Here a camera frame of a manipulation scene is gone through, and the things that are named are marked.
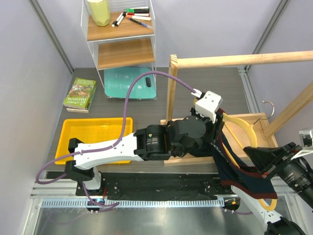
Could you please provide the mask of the yellow clothes hanger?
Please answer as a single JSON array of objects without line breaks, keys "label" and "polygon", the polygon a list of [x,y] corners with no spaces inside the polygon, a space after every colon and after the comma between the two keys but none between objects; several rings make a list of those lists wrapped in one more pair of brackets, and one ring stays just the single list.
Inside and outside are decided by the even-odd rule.
[{"label": "yellow clothes hanger", "polygon": [[[223,121],[225,122],[223,129],[231,136],[231,139],[235,141],[236,145],[243,150],[245,147],[257,147],[258,139],[253,129],[253,124],[250,124],[246,120],[234,116],[228,115],[224,111]],[[273,211],[277,206],[277,199],[257,199],[257,203],[267,211]]]}]

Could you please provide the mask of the thin wooden block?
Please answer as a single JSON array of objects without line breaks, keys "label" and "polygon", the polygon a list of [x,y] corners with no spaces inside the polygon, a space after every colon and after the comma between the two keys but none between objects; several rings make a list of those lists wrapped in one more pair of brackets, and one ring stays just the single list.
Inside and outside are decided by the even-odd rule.
[{"label": "thin wooden block", "polygon": [[73,109],[73,108],[67,108],[68,112],[76,112],[76,113],[89,113],[89,110],[83,110],[83,109]]}]

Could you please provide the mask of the green paperback book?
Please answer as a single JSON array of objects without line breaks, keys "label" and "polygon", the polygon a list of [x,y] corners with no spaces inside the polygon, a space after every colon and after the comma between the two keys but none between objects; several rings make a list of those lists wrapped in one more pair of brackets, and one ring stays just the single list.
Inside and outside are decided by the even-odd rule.
[{"label": "green paperback book", "polygon": [[97,82],[95,80],[75,78],[73,85],[63,101],[63,105],[67,108],[87,110],[96,87]]}]

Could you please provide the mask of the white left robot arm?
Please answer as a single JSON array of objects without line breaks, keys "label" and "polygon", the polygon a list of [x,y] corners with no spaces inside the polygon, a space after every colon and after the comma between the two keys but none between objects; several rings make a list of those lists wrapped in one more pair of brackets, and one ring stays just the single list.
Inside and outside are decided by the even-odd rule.
[{"label": "white left robot arm", "polygon": [[215,118],[202,117],[192,108],[190,116],[165,125],[149,125],[120,140],[83,143],[72,138],[68,149],[78,154],[66,162],[65,174],[79,187],[100,195],[104,183],[97,166],[118,161],[166,161],[193,154],[205,144],[217,141],[224,126],[222,109],[217,109],[215,115]]}]

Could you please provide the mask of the black white marker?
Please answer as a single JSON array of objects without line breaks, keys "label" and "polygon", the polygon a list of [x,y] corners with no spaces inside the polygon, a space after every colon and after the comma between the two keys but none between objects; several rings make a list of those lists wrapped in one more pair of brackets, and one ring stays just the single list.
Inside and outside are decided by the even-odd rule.
[{"label": "black white marker", "polygon": [[116,27],[118,25],[118,23],[120,22],[121,18],[123,17],[123,12],[118,16],[118,18],[113,21],[113,23],[111,24],[112,27]]},{"label": "black white marker", "polygon": [[116,26],[119,26],[119,25],[120,25],[120,23],[122,22],[123,18],[126,16],[126,13],[127,13],[127,12],[121,13],[119,19],[117,20],[117,22],[116,22],[116,24],[115,24]]}]

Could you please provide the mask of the blue pen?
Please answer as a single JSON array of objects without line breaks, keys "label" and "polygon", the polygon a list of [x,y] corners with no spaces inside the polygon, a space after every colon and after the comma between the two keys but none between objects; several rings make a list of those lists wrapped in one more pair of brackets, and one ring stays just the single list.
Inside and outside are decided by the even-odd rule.
[{"label": "blue pen", "polygon": [[135,20],[135,19],[132,19],[132,18],[129,18],[129,17],[128,17],[127,19],[130,20],[130,21],[132,21],[132,22],[134,22],[134,23],[136,23],[136,24],[139,24],[139,25],[141,25],[141,26],[143,26],[143,27],[145,27],[145,28],[153,29],[152,26],[150,26],[150,25],[148,25],[148,24],[146,24],[146,23],[139,22],[139,21],[137,21],[137,20]]}]

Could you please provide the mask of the red capped marker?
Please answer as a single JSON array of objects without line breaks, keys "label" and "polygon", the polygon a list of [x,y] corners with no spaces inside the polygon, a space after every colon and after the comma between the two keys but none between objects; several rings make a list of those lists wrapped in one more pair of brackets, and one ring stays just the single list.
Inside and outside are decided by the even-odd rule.
[{"label": "red capped marker", "polygon": [[150,17],[149,13],[127,13],[127,16]]}]

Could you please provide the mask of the yellow plastic tray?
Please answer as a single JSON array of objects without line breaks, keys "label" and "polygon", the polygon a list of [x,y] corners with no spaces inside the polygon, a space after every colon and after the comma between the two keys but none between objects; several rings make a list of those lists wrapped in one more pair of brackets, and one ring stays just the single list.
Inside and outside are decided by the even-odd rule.
[{"label": "yellow plastic tray", "polygon": [[55,158],[69,154],[68,144],[72,138],[83,143],[97,143],[119,138],[123,118],[66,119],[63,122]]}]

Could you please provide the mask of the teal cutting board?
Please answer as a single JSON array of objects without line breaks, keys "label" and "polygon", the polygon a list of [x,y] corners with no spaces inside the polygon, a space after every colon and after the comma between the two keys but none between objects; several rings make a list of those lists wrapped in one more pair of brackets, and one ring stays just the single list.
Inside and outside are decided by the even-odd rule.
[{"label": "teal cutting board", "polygon": [[[105,94],[108,98],[125,98],[130,85],[141,74],[150,72],[145,67],[119,67],[104,70]],[[130,99],[155,99],[157,96],[154,75],[149,74],[136,82]]]}]

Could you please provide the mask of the green capped marker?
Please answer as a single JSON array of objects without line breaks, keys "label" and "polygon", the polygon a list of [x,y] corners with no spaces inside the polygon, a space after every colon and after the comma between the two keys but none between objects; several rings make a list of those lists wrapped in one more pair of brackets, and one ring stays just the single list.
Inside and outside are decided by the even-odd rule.
[{"label": "green capped marker", "polygon": [[150,13],[149,8],[128,8],[125,9],[127,13],[134,13],[134,14],[147,14]]}]

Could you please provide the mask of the navy maroon tank top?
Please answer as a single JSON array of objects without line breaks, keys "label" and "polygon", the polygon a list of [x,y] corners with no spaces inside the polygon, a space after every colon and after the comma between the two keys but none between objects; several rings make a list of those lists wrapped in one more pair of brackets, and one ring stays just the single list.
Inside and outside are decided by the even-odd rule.
[{"label": "navy maroon tank top", "polygon": [[277,199],[271,181],[244,181],[241,178],[241,166],[248,165],[234,153],[223,132],[214,144],[204,142],[190,154],[195,157],[212,156],[223,186],[235,186],[255,199]]}]

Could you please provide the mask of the pale yellow cup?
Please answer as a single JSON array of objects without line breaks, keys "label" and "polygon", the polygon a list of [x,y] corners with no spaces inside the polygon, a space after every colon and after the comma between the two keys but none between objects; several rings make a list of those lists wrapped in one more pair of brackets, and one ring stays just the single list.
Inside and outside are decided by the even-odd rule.
[{"label": "pale yellow cup", "polygon": [[110,23],[111,13],[107,0],[88,0],[91,16],[97,26],[106,26]]}]

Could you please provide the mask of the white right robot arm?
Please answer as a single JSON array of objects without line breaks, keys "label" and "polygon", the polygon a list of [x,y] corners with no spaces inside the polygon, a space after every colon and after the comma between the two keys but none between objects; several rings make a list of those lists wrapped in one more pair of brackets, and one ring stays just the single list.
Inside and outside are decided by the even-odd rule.
[{"label": "white right robot arm", "polygon": [[[278,195],[284,196],[286,202],[296,195],[300,196],[310,207],[313,206],[313,169],[304,156],[312,154],[313,147],[301,147],[293,142],[277,148],[245,147],[262,177],[275,179]],[[266,209],[257,199],[252,198],[238,188],[236,178],[228,176],[221,180],[221,188],[226,193],[235,193],[240,197],[258,221],[261,222],[266,235],[304,235],[305,232],[295,222],[288,220],[274,209]]]}]

